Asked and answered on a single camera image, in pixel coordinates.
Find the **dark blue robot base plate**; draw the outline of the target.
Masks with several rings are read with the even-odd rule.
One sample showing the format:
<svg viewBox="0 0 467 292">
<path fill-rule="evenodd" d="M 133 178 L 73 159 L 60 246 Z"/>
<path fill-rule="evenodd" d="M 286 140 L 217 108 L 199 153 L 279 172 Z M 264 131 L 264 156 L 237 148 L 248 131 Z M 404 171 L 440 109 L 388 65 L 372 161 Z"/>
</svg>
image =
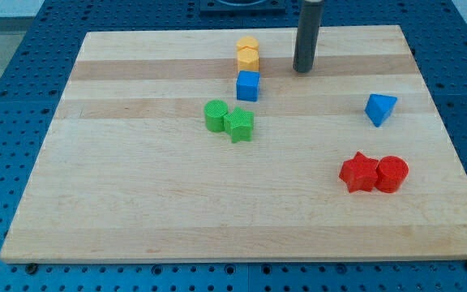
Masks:
<svg viewBox="0 0 467 292">
<path fill-rule="evenodd" d="M 201 15 L 246 14 L 252 12 L 285 12 L 286 0 L 199 0 Z"/>
</svg>

